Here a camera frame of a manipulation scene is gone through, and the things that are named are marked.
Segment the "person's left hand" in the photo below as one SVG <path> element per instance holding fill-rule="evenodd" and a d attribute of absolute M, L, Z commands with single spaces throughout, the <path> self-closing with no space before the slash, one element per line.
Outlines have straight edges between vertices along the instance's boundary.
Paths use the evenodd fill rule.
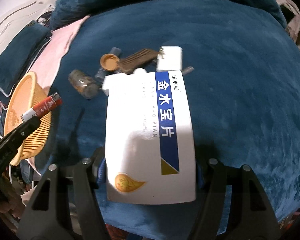
<path fill-rule="evenodd" d="M 0 178 L 0 213 L 10 212 L 14 218 L 21 219 L 25 205 L 5 175 Z"/>

